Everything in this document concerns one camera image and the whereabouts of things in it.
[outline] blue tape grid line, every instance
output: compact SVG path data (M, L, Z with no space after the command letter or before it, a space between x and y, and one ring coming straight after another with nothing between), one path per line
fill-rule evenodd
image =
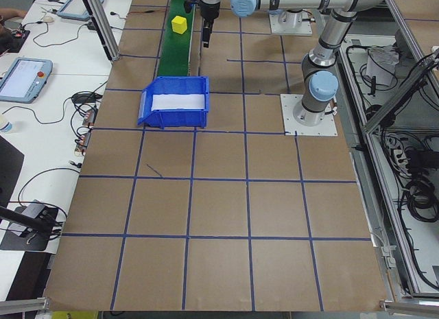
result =
M221 240L291 240L291 241L372 241L371 238L355 237L283 237L283 236L245 236L245 235L148 235L141 233L63 233L63 237L105 237L105 238L144 238L144 239L221 239Z
M326 183L357 184L355 180L272 180L268 178L210 178L210 177L172 177L172 176L124 176L124 175L80 175L79 178L136 178L138 180L206 180L215 182L269 182L269 183Z
M157 8L167 8L169 7L169 0L167 0L167 6L160 6L160 5L132 5L132 7L157 7ZM163 20L163 26L161 29L150 29L150 28L127 28L131 30L154 30L154 31L161 31L161 38L160 43L158 46L158 52L157 56L135 56L135 55L129 55L129 54L122 54L122 56L125 57L131 57L131 58L145 58L145 59L155 59L155 67L154 67L154 77L156 76L157 66L158 66L158 60L160 58L160 47L163 39L163 32L165 30L165 21L167 17L167 12L165 13L165 18ZM229 92L215 92L218 94L227 94L227 95L242 95L243 98L243 110L244 110L244 131L236 131L236 132L226 132L226 131L216 131L216 130L156 130L156 129L149 129L147 126L144 126L142 129L130 129L130 128L95 128L96 130L125 130L125 131L136 131L136 132L142 132L141 137L141 144L139 148L139 155L137 159L137 166L134 176L100 176L100 175L81 175L80 178L132 178L133 184L132 184L132 192L130 196L130 203L128 207L128 212L126 216L126 224L124 228L123 233L102 233L102 234L92 234L92 233L63 233L63 236L65 237L120 237L122 238L122 245L121 245L121 252L119 257L119 263L117 268L117 274L115 278L115 286L113 290L112 295L112 302L110 308L113 310L115 305L115 299L117 296L117 286L119 283L119 276L121 271L121 264L123 260L123 252L125 247L125 242L127 238L162 238L162 239L185 239L185 266L184 266L184 277L183 277L183 291L182 291L182 309L185 309L185 303L186 303L186 288L187 288L187 269L188 269L188 256L189 256L189 240L190 239L237 239L237 240L248 240L248 251L249 251L249 274L250 274L250 296L251 296L251 303L252 303L252 311L255 311L255 300L254 300L254 280L253 280L253 267L252 267L252 240L303 240L303 241L309 241L310 247L311 247L311 256L313 260L313 269L314 274L316 278L316 286L318 291L318 299L320 304L320 310L324 310L324 304L322 300L322 293L320 290L320 282L318 278L318 270L317 270L317 264L316 264L316 255L313 247L314 241L370 241L371 238L354 238L354 237L313 237L311 233L311 224L309 220L309 213L307 208L307 199L306 199L306 192L305 192L305 184L306 183L348 183L353 184L356 183L356 181L352 180L304 180L303 174L302 174L302 165L300 162L300 151L298 146L298 139L297 135L294 137L294 142L296 144L296 151L297 151L297 157L298 157L298 166L299 166L299 173L300 173L300 180L267 180L267 179L250 179L249 173L248 173L248 146L247 146L247 135L248 134L284 134L282 132L275 133L275 132L248 132L247 131L247 124L246 124L246 101L245 96L246 95L260 95L258 93L246 93L245 92L245 79L244 79L244 63L245 62L255 62L255 63L275 63L275 64L283 64L285 69L285 81L287 83L287 89L289 90L289 80L288 80L288 74L287 74L287 64L300 64L300 62L288 62L285 59L285 48L283 44L283 38L281 36L281 48L282 48L282 54L283 54L283 61L264 61L264 60L244 60L244 46L242 41L243 34L255 34L255 35L266 35L266 33L256 33L256 32L243 32L242 31L242 23L241 19L239 19L239 32L227 32L227 31L219 31L214 33L223 33L223 34L239 34L240 36L240 60L227 60L229 62L239 62L241 64L241 82L242 82L242 93L229 93ZM142 89L122 89L122 88L107 88L106 91L132 91L132 92L141 92ZM140 160L141 160L141 153L143 148L143 143L145 140L145 133L146 132L190 132L193 133L193 148L192 148L192 162L191 162L191 176L189 178L180 178L180 177L149 177L149 176L137 176ZM244 150L245 150L245 163L246 163L246 178L244 179L236 179L236 178L195 178L194 177L194 167L195 167L195 147L196 147L196 135L198 132L207 132L207 133L235 133L235 134L243 134L244 135ZM190 181L190 189L189 189L189 205L188 205L188 215L187 215L187 232L186 235L142 235L142 234L130 234L128 233L128 224L130 219L130 212L132 208L132 201L134 198L134 190L136 186L137 179L163 179L163 180L189 180ZM191 220L191 198L192 198L192 191L193 191L193 181L194 180L214 180L214 181L242 181L246 183L246 197L247 197L247 218L248 218L248 235L247 236L209 236L209 235L190 235L190 220ZM294 182L294 183L300 183L302 187L302 196L303 196L303 202L304 202L304 208L305 208L305 214L307 218L307 227L309 236L308 237L279 237L279 236L265 236L265 237L256 237L252 236L251 233L251 221L250 221L250 194L249 194L249 183L250 182Z
M187 207L187 224L186 224L186 243L185 243L185 266L183 268L183 291L182 291L182 301L181 309L186 309L186 286L187 286L187 268L189 259L189 239L191 232L191 207L192 207L192 193L193 193L193 172L195 170L195 149L197 146L197 133L193 132L193 143L192 143L192 159L191 159L191 177L189 182L189 205Z
M162 29L165 29L166 16L167 16L167 11L165 13L165 17L163 18ZM159 44L158 44L157 55L156 55L157 57L159 56L159 53L160 53L160 48L161 48L161 43L162 43L162 39L163 39L163 34L164 34L164 31L161 32L161 37L160 37L160 41L159 41ZM154 78L156 77L157 65L158 65L158 58L156 58L156 64L154 66ZM140 142L140 146L139 146L139 153L137 154L136 170L135 170L135 173L134 173L134 176L136 176L136 177L137 177L137 174L139 172L141 155L142 155L142 149L143 149L143 142L145 140L145 133L146 133L146 130L145 130L145 127L143 127L141 142ZM127 211L126 220L125 220L125 227L124 227L124 230L123 230L123 234L124 235L126 235L128 233L128 224L130 222L130 214L131 214L132 202L134 200L134 191L136 189L136 182L137 182L137 179L134 178L133 181L132 181L130 202L129 202L129 205L128 205L128 211ZM113 293L112 293L112 299L111 299L111 305L110 305L110 309L111 310L113 310L114 307L115 307L116 296L117 296L117 287L119 285L119 277L120 277L120 274L121 274L123 254L124 254L124 251L125 251L125 242L126 242L126 237L123 236L122 237L122 243L121 243L121 252L120 252L120 255L119 255L119 262L117 264L115 284L114 284L114 287L113 287Z
M252 255L252 222L250 218L250 191L248 183L248 146L247 146L247 119L246 119L246 81L244 78L244 46L242 42L242 20L239 19L239 54L241 56L241 87L242 87L242 111L244 115L244 158L246 164L246 198L247 198L247 229L248 229L248 263L250 274L250 300L252 303L252 311L256 311L254 303L254 279L253 279L253 255Z
M305 216L307 218L307 228L308 228L308 234L309 234L309 246L311 248L311 257L312 257L312 261L313 261L314 276L316 277L316 287L317 287L318 302L319 302L319 305L320 305L320 311L324 311L324 305L323 305L323 299L322 299L322 291L320 289L320 282L319 282L319 279L318 279L316 252L314 251L313 236L312 236L312 231L311 231L311 222L309 220L307 196L306 196L306 192L305 192L305 184L303 182L302 163L300 161L300 150L299 150L299 143L298 143L297 133L296 133L296 135L294 135L294 143L296 144L297 162L298 162L298 166L299 166L299 175L300 175L300 180L302 181L300 184L301 184L301 187L302 187L303 206L305 208Z

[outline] black cable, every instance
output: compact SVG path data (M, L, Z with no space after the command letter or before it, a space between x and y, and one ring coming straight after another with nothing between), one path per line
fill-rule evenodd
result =
M56 1L56 0L46 0L46 1L52 2L52 3L59 3L61 5L64 5L64 2L61 2L61 1Z
M122 314L124 314L126 311L120 311L119 313L117 313L116 311L110 311L110 314L114 317L120 316Z
M409 234L409 231L408 231L408 229L405 225L405 222L404 222L402 202L400 202L398 205L398 214L399 214L399 220L401 221L401 225L403 227L405 238L406 238L408 246L409 246L410 255L412 257L412 261L413 261L414 267L416 269L416 272L418 273L421 280L424 281L428 286L430 286L431 288L433 288L435 290L439 290L439 286L435 285L430 280L428 280L428 278L424 275L424 272L420 269L418 259L416 258L416 253L415 253L415 249L414 249L414 243L413 243L412 236Z
M39 38L40 36L42 36L43 34L46 34L49 32L49 24L46 22L43 22L46 25L46 30L43 33L40 33L39 35L35 36L32 41L34 41L34 43L42 48L47 48L47 47L51 47L51 46L61 46L61 45L65 45L66 43L71 43L72 41L77 40L80 37L80 30L84 27L87 26L87 24L82 24L81 26L78 27L78 30L76 32L76 37L72 38L70 40L64 41L63 43L49 43L48 45L40 45L39 43L36 42L36 39Z
M49 202L43 202L43 201L24 201L24 200L20 200L20 201L10 201L11 204L20 204L20 206L23 206L23 204L44 204L45 206L50 206L53 208L57 208L58 210L60 210L64 216L67 218L67 213L64 209L62 209L59 206L56 206L55 204L51 204Z
M357 80L357 77L356 77L356 75L355 75L355 67L354 67L354 65L353 65L353 63L352 63L352 60L351 60L350 56L349 56L349 51L350 51L351 49L354 49L354 48L357 48L357 47L364 49L363 46L355 46L355 45L349 46L349 47L346 48L346 57L347 57L347 59L348 59L348 64L349 64L349 67L350 67L350 69L351 69L351 73L352 73L352 76L353 76L353 78L354 78L355 85L357 86L358 93L359 93L359 95L360 95L360 97L361 97L361 106L362 106L362 108L363 108L363 111L366 112L366 111L367 111L367 108L366 108L365 103L367 103L367 104L369 105L369 107L371 107L372 104L371 104L371 103L368 101L368 99L364 96L363 91L361 90L361 86L359 85L358 80Z
M362 66L360 66L359 68L359 76L361 78L361 80L363 81L363 83L366 86L369 86L370 88L372 88L372 82L370 80L368 80L367 78L369 78L367 75L364 75L364 71L367 69L367 64L363 64ZM396 80L396 83L393 86L388 86L389 88L376 88L377 91L391 91L392 89L395 89L396 86L398 86L398 78L396 77L396 75L394 75L394 77L392 78L392 80Z
M398 132L398 133L399 134L404 134L404 135L407 135L407 136L411 136L414 139L420 140L415 134L412 134L410 132ZM385 156L386 160L389 161L390 160L389 153L388 153L388 151L385 148L385 141L384 141L384 139L386 137L389 137L389 136L386 135L386 129L383 128L383 130L381 131L380 144L381 144L381 147L383 148L383 153L384 153L384 156ZM434 283L432 283L431 281L429 281L428 278L424 275L424 272L420 269L420 266L419 266L419 263L418 263L418 259L416 258L415 249L414 249L414 240L413 240L412 236L409 234L408 228L406 227L405 221L403 219L403 206L404 205L407 206L410 214L412 216L414 216L414 218L417 219L417 220L423 221L423 220L426 219L428 222L433 222L434 220L439 219L439 210L438 210L438 205L439 204L438 204L438 200L437 200L437 198L435 197L434 194L431 194L432 190L429 187L429 184L427 182L428 180L425 180L423 182L423 184L425 185L425 188L423 188L422 191L424 193L428 193L427 197L430 197L430 198L424 198L423 194L421 194L421 193L417 193L417 194L413 193L413 194L411 194L410 193L410 189L412 187L416 187L417 184L419 183L419 180L417 180L418 182L413 182L413 180L410 180L406 185L404 185L402 183L402 181L401 181L401 177L398 174L395 173L395 170L394 170L394 168L393 168L391 163L389 163L389 166L390 166L390 168L391 168L391 170L393 172L393 175L394 175L396 183L400 184L401 189L404 190L404 192L401 195L400 187L397 187L398 202L396 204L396 207L397 207L396 209L398 211L399 220L401 222L401 226L403 227L403 232L404 232L405 238L407 240L407 244L409 246L410 256L412 258L415 270L418 273L418 275L419 275L419 277L421 278L422 281L424 281L431 288L434 288L435 290L439 290L439 286L437 286ZM416 199L416 196L419 196L419 195L421 195L421 197L419 197L419 199L421 199L421 201L418 201ZM412 197L412 196L415 196L414 200L410 199L410 198L407 198L407 197ZM434 204L434 206L435 206L435 209L434 209L435 210L435 214L434 214L433 217L424 217L424 216L422 216L418 212L418 209L420 209L419 206L420 207L426 207L429 204Z
M126 19L126 17L121 17L121 15L119 15L119 14L116 13L116 12L110 12L110 15L111 15L111 16L117 16L117 17L119 17L120 19Z
M80 91L80 92L77 92L77 93L75 93L75 94L73 94L73 95L71 96L71 101L72 101L73 105L75 106L75 112L72 114L72 116L71 116L71 118L70 118L70 127L71 127L73 133L75 134L75 136L76 136L78 139L81 137L81 135L79 135L79 134L77 133L77 130L73 127L73 118L75 117L75 114L76 114L76 113L79 113L79 114L81 115L81 117L83 117L83 116L86 114L86 111L82 109L82 106L83 106L83 105L87 105L87 106L89 106L89 107L90 107L91 109L93 109L93 110L95 111L95 113L96 113L96 112L97 112L97 108L96 108L95 106L91 106L90 104L85 103L85 102L87 102L90 98L95 97L96 92L97 92L100 88L102 88L103 86L105 86L107 82L108 82L108 80L105 81L105 82L103 82L102 84L100 84L100 85L99 85L94 91L91 91L91 92L88 94L88 97L84 100L84 103L82 103L82 104L80 104L80 105L78 105L78 103L75 102L75 100L74 100L75 96L78 95L78 94L83 94L83 93L88 93L88 92L87 92L87 91Z
M58 120L55 120L55 121L46 121L46 122L41 121L41 120L36 116L36 113L35 113L34 110L32 110L31 108L26 108L26 107L24 107L24 106L12 106L12 107L8 108L6 111L3 111L2 114L4 115L5 113L11 111L13 108L22 108L23 110L31 111L31 112L34 114L35 120L37 120L37 122L38 122L39 124L41 124L41 125L50 125L50 124L58 123L58 122L61 122L62 120L64 120L65 115L66 115L66 106L65 106L65 105L66 105L66 103L67 103L67 101L68 101L69 99L70 99L70 97L69 97L69 98L66 98L66 99L64 100L64 102L62 103L62 117L59 118Z
M45 173L48 173L48 172L53 172L53 171L55 171L55 170L70 170L70 171L72 171L72 172L75 172L75 173L80 173L78 170L76 170L76 169L72 169L72 168L64 168L64 167L61 167L61 168L51 168L51 169L46 169L46 170L43 170L42 172L39 172L39 173L37 173L36 175L34 175L32 178L30 178L24 185L23 185L23 187L20 189L20 191L19 191L19 194L18 194L18 196L17 196L17 200L18 200L18 203L20 204L20 206L24 206L23 205L23 203L21 202L21 196L23 195L23 192L24 192L24 190L25 190L25 188L26 188L26 186L28 186L30 183L31 183L31 181L33 181L35 178L37 178L38 176L40 176L40 175L43 175L43 174L45 174Z

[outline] electrical wiring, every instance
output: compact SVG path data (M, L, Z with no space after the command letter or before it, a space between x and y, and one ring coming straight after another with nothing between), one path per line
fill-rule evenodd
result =
M61 1L54 1L54 0L46 0L46 1L48 1L50 3L59 3L60 5L64 5L64 2L61 2Z
M428 146L426 145L427 140L430 137L435 136L435 135L427 135L426 137L424 137L424 139L421 139L417 135L405 131L398 131L397 133L393 132L391 134L388 134L386 129L383 128L381 130L380 143L381 143L381 147L383 148L384 156L388 162L390 161L390 153L386 148L386 145L388 145L388 143L385 142L386 138L393 139L394 144L399 142L399 145L402 145L403 149L413 147L410 145L405 146L403 144L402 139L398 138L399 135L412 138L417 142L417 145L419 145L422 150L428 148ZM404 236L407 240L407 245L409 247L410 256L412 258L415 270L422 281L424 281L431 288L434 288L435 290L439 290L439 286L437 286L435 283L432 283L425 276L425 273L421 270L419 266L419 262L416 257L416 250L414 247L414 240L409 233L409 229L407 228L403 217L404 207L406 207L410 215L416 220L419 220L421 222L428 222L428 223L437 222L439 220L439 201L435 197L432 187L429 186L429 181L426 179L426 177L424 176L402 177L398 174L398 170L395 169L391 163L389 163L389 165L393 172L393 176L396 183L400 185L400 187L397 188L398 200L396 202L396 209L398 212L399 220L401 222L401 226L403 227ZM420 214L419 210L426 210L426 209L433 209L433 213L431 217L425 217L424 215Z
M67 109L67 107L66 107L66 103L67 103L67 101L68 101L69 99L71 99L71 98L70 98L70 97L66 98L66 99L64 100L64 102L62 103L62 116L61 116L61 118L59 118L59 119L57 119L57 120L55 120L55 121L41 121L41 120L37 117L36 112L35 112L34 110L32 110L31 108L24 107L24 106L12 106L12 107L8 108L7 110L3 111L2 114L4 115L4 114L8 113L9 111L11 111L12 109L20 108L20 109L22 109L22 110L28 110L28 111L31 111L31 112L33 113L34 117L35 117L35 120L37 120L37 122L38 122L39 124L41 124L41 125L50 125L50 124L58 123L58 122L61 122L62 120L64 120L65 115L66 115L66 109Z
M372 104L366 99L366 97L364 96L364 94L363 94L363 91L361 90L361 86L359 85L359 82L358 82L358 80L357 80L357 74L356 74L356 71L355 71L355 68L354 68L354 66L353 66L353 63L352 63L352 60L351 60L351 57L350 57L350 51L352 50L352 49L363 49L363 50L365 50L366 51L366 53L367 53L367 55L368 55L368 57L380 68L380 69L383 69L385 72L387 72L387 73L389 73L390 75L392 75L392 77L393 77L393 79L394 80L396 80L396 82L395 82L395 84L393 85L393 86L391 86L391 87L388 87L388 88L376 88L376 90L377 91L391 91L392 89L394 89L394 88L396 88L397 86L398 86L398 83L399 83L399 80L398 80L398 77L394 74L394 73L392 73L392 72L390 72L390 71L388 71L386 68L384 68L384 67L382 67L373 57L372 57L372 55L370 55L370 50L372 49L372 48L380 48L380 47L378 47L378 46L373 46L373 47L369 47L369 46L359 46L359 45L351 45L351 46L349 46L349 47L347 47L346 48L346 57L347 57L347 59L348 59L348 63L349 63L349 67L351 68L351 72L352 72L352 75L353 75L353 78L354 78L354 81L355 81L355 84L356 84L356 86L357 86L357 88L358 88L358 93L360 94L360 97L361 97L361 101L362 101L362 106L363 106L363 110L364 110L364 112L366 111L366 107L365 107L365 105L364 105L364 102L366 102L369 106L372 106ZM360 68L359 68L359 71L358 71L358 73L360 74L360 78L361 78L361 80L363 81L363 83L366 85L366 86L368 86L368 87L370 87L371 89L372 89L372 82L370 81L370 80L367 80L366 79L366 75L364 75L364 71L366 70L366 67L367 67L367 64L363 64Z
M76 32L76 37L75 37L75 38L69 39L69 40L64 41L64 42L62 42L62 43L49 43L48 45L41 45L41 44L39 44L39 43L36 42L36 39L39 38L40 36L44 35L44 34L47 34L47 33L49 32L49 24L46 23L46 22L42 22L42 21L41 21L41 23L39 23L39 22L35 22L35 23L36 23L36 24L44 23L44 24L46 25L46 30L45 30L43 33L40 33L40 34L36 35L36 36L33 37L33 39L32 39L32 41L33 41L37 46L42 47L42 48L47 48L47 47L51 47L51 46L61 46L61 45L65 45L66 43L71 43L72 41L75 41L75 40L77 40L77 39L80 37L80 30L81 30L84 26L87 26L87 24L82 24L81 26L79 26L79 27L78 27L78 30L77 30L77 32Z
M76 169L66 168L66 167L59 167L59 168L46 169L46 170L43 170L42 172L37 173L36 175L34 175L33 177L31 177L31 178L30 178L30 179L29 179L29 180L23 185L23 187L21 187L21 189L20 189L20 191L19 191L19 194L18 194L18 196L17 196L17 200L18 200L18 203L20 204L20 206L24 206L24 205L23 205L23 202L21 201L21 198L22 198L22 195L23 195L23 192L24 192L25 188L31 183L31 181L33 181L35 178L37 178L37 177L39 177L39 176L41 176L41 175L43 175L43 174L46 174L46 173L48 173L48 172L58 171L58 170L71 171L71 172L75 172L75 173L78 173L78 174L80 173L80 172L79 172L78 170L76 170ZM47 204L47 203L45 203L45 202L26 202L26 203L42 203L42 204Z
M93 110L95 112L95 115L97 114L97 106L96 104L94 104L93 106L90 105L89 103L86 103L90 98L93 98L95 100L95 102L98 102L96 100L96 92L102 88L103 86L106 85L107 81L103 82L102 84L100 84L94 91L88 92L88 91L80 91L78 93L75 93L71 96L71 101L73 103L73 105L75 106L75 112L72 114L71 118L70 118L70 127L74 133L74 135L76 136L75 144L78 145L80 148L82 149L86 149L87 146L85 144L82 144L82 137L91 132L92 128L88 127L88 126L80 126L78 128L75 128L73 126L73 119L75 118L76 114L79 114L81 117L85 117L87 110L84 110L83 107L89 107L91 110ZM87 95L87 97L85 99L82 100L82 103L78 105L78 103L74 100L75 98L77 98L76 95ZM86 128L87 131L85 133L80 133L80 129L81 128Z
M351 69L351 73L352 73L352 75L353 75L353 77L354 77L355 86L357 86L357 90L358 90L358 93L359 93L360 98L361 98L361 107L363 108L363 111L366 112L366 111L367 111L366 103L367 103L367 105L368 105L369 107L371 107L372 104L371 104L371 103L368 101L368 99L364 96L363 91L361 90L361 86L359 85L358 80L357 80L357 78L356 78L356 76L355 76L355 67L354 67L354 65L353 65L353 63L352 63L352 60L351 60L350 57L349 57L349 51L350 51L351 49L353 49L353 48L356 48L356 46L349 46L349 47L346 48L346 57L348 58L349 68Z
M366 71L366 69L367 69L367 64L363 64L359 68L359 76L365 85L369 86L369 88L372 88L372 80L367 75L364 75L364 72ZM398 78L396 76L394 76L392 80L396 80L396 82L394 83L393 86L389 86L388 88L376 88L376 90L377 91L391 91L392 89L395 89L398 86L399 81L398 81Z

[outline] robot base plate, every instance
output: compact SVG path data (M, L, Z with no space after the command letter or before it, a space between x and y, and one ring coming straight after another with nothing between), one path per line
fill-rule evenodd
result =
M317 126L308 127L297 122L293 117L294 106L302 99L303 95L297 94L281 94L283 127L285 135L298 136L337 136L337 128L335 127L334 116L325 115L322 122ZM326 112L331 111L328 104Z
M270 16L270 27L272 28L272 34L282 35L294 35L294 36L312 36L313 31L311 29L311 23L309 21L303 21L300 26L292 28L288 24L283 25L279 23L279 15L268 15ZM302 18L308 19L308 13L302 12Z

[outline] light blue joint cap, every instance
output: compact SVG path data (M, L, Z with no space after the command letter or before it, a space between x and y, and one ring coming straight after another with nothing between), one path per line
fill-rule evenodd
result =
M256 9L256 0L230 0L233 14L238 17L247 17Z
M319 71L314 74L309 82L309 91L320 102L332 99L338 90L338 80L329 71Z

